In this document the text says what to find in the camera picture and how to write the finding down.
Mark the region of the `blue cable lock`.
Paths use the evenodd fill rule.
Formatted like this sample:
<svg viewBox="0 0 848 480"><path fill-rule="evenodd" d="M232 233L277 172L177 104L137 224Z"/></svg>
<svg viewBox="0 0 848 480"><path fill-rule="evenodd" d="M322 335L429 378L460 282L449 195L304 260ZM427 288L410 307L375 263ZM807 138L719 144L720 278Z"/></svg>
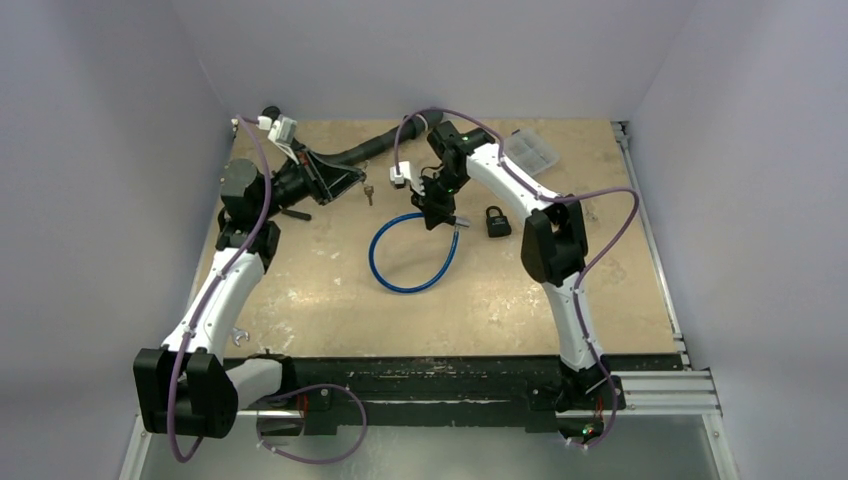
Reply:
<svg viewBox="0 0 848 480"><path fill-rule="evenodd" d="M377 229L367 249L367 265L383 289L413 295L436 286L458 255L462 228L424 228L421 213L399 215Z"/></svg>

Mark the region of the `small silver keys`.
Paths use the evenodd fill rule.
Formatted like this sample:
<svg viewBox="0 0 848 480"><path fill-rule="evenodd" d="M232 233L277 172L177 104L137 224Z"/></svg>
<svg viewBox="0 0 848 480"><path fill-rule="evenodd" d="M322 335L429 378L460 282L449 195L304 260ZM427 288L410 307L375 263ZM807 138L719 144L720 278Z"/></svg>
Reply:
<svg viewBox="0 0 848 480"><path fill-rule="evenodd" d="M372 185L364 185L363 186L363 193L364 193L364 195L367 199L369 207L372 207L374 205L374 200L373 200L374 191L375 191L375 189Z"/></svg>

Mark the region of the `black padlock with key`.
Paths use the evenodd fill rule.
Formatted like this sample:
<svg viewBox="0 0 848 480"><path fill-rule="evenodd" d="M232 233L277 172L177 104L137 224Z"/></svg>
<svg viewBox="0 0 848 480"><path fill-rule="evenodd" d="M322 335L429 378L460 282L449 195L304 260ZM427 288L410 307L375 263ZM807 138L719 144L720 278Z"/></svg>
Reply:
<svg viewBox="0 0 848 480"><path fill-rule="evenodd" d="M512 234L512 227L503 210L496 205L485 210L486 230L489 238L503 238Z"/></svg>

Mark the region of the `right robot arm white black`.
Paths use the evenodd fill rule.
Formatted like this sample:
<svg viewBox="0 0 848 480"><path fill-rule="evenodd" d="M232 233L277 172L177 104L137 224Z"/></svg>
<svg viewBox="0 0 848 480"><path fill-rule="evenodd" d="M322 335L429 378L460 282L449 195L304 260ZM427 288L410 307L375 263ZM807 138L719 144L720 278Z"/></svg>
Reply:
<svg viewBox="0 0 848 480"><path fill-rule="evenodd" d="M427 229L459 222L455 196L470 180L513 210L523 222L521 263L542 286L558 335L561 380L555 408L597 406L603 389L615 384L584 288L591 264L580 200L558 195L523 172L505 155L502 138L487 127L461 133L443 122L429 132L427 142L440 162L435 172L423 175L397 160L389 170L391 184L411 190Z"/></svg>

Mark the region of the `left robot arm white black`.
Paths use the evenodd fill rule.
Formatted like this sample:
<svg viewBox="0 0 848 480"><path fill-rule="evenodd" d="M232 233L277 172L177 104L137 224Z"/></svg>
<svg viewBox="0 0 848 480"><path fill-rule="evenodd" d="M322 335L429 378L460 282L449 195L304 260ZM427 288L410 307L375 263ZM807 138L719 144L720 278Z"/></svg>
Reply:
<svg viewBox="0 0 848 480"><path fill-rule="evenodd" d="M239 411L297 399L291 358L256 354L238 365L226 345L254 288L268 272L281 230L273 216L307 198L325 205L365 180L365 172L299 150L273 172L234 158L220 179L223 204L210 271L175 329L133 363L140 415L150 433L221 439Z"/></svg>

